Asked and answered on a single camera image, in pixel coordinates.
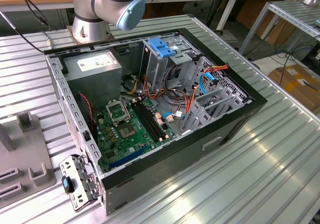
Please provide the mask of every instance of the aluminum slotted table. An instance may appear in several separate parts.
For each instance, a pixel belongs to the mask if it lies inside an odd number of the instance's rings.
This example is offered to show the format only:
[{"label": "aluminum slotted table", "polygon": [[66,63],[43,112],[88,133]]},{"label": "aluminum slotted table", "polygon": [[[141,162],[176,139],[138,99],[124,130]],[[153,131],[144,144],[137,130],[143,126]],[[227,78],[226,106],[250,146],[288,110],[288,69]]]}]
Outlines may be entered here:
[{"label": "aluminum slotted table", "polygon": [[261,39],[264,39],[266,35],[269,34],[270,30],[276,24],[279,18],[283,18],[301,30],[300,34],[295,38],[288,48],[288,51],[295,46],[303,33],[320,40],[320,27],[317,26],[315,22],[316,20],[320,20],[320,7],[310,7],[300,1],[270,2],[266,3],[263,10],[259,14],[256,22],[252,26],[241,48],[239,49],[239,53],[244,53],[268,11],[275,13],[275,16],[265,29]]},{"label": "aluminum slotted table", "polygon": [[[43,55],[18,36],[0,38],[0,122],[30,110],[41,127],[57,183],[0,209],[0,223],[307,223],[320,208],[320,120],[196,18],[144,20],[116,38],[187,28],[258,90],[268,103],[226,145],[136,201],[105,216],[95,202],[74,213],[59,162],[77,153]],[[55,48],[74,45],[49,33]],[[27,35],[37,47],[43,34]]]}]

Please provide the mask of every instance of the white label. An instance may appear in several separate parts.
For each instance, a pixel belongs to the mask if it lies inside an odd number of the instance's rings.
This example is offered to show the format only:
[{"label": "white label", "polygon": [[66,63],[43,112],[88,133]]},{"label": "white label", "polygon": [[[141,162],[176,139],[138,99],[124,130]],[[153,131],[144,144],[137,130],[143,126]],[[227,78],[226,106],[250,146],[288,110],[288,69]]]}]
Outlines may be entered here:
[{"label": "white label", "polygon": [[182,112],[178,110],[178,111],[175,113],[175,115],[176,115],[177,117],[181,117],[181,116],[182,116]]},{"label": "white label", "polygon": [[81,71],[93,70],[114,64],[113,61],[109,58],[109,56],[106,54],[78,60],[77,63]]},{"label": "white label", "polygon": [[308,81],[305,79],[299,79],[298,81],[301,85],[306,85],[305,82],[308,84]]},{"label": "white label", "polygon": [[292,75],[297,75],[297,74],[299,74],[296,70],[294,70],[294,69],[288,69],[287,70],[290,74],[292,74]]}]

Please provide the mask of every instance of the side panel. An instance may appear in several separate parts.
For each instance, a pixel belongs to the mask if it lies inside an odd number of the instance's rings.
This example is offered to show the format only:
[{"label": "side panel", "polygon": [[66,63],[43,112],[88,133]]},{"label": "side panel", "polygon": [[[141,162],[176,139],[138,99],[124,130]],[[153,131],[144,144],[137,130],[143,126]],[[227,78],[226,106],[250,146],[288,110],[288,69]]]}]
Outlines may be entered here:
[{"label": "side panel", "polygon": [[156,185],[186,169],[219,146],[225,144],[230,130],[235,127],[238,129],[238,123],[245,123],[247,120],[248,116],[242,116],[117,186],[107,189],[105,198],[107,215],[147,193]]}]

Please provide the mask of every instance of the chip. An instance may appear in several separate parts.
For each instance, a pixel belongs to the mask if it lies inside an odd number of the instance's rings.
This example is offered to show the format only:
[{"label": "chip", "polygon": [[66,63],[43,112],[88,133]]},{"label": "chip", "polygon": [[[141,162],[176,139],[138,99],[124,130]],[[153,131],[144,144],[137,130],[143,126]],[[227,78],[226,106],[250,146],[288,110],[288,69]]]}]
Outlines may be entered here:
[{"label": "chip", "polygon": [[108,152],[107,154],[106,154],[106,156],[110,159],[110,158],[112,158],[112,157],[114,157],[116,154],[115,154],[115,152],[112,150],[112,151],[110,151],[110,152]]},{"label": "chip", "polygon": [[136,133],[134,127],[130,123],[123,123],[119,125],[117,128],[123,139],[135,135]]}]

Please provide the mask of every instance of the blue latch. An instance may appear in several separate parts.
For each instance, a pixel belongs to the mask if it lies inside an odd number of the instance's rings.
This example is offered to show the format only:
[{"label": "blue latch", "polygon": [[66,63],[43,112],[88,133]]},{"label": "blue latch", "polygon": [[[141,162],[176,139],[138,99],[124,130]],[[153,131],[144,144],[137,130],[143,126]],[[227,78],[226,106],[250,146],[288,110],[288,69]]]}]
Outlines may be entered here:
[{"label": "blue latch", "polygon": [[171,50],[167,43],[160,38],[149,39],[149,44],[155,51],[159,53],[161,58],[173,56],[176,54],[176,51]]}]

